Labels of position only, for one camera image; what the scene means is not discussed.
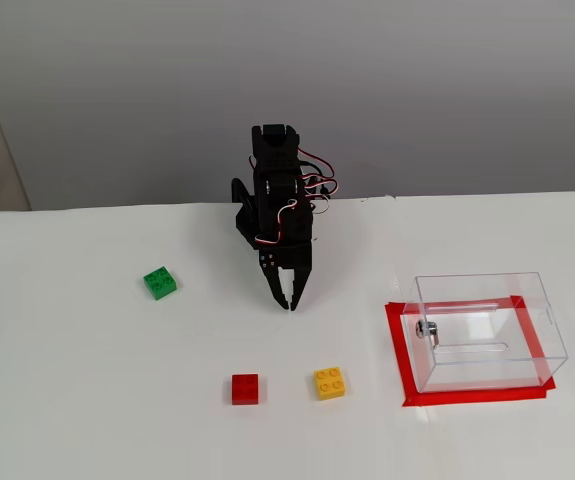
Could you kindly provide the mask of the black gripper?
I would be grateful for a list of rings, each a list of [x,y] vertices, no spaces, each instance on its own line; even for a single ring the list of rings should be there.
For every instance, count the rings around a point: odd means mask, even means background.
[[[290,199],[276,213],[269,233],[256,235],[261,270],[274,300],[284,309],[295,311],[311,274],[313,213],[307,202]],[[282,290],[278,268],[293,269],[291,303]]]

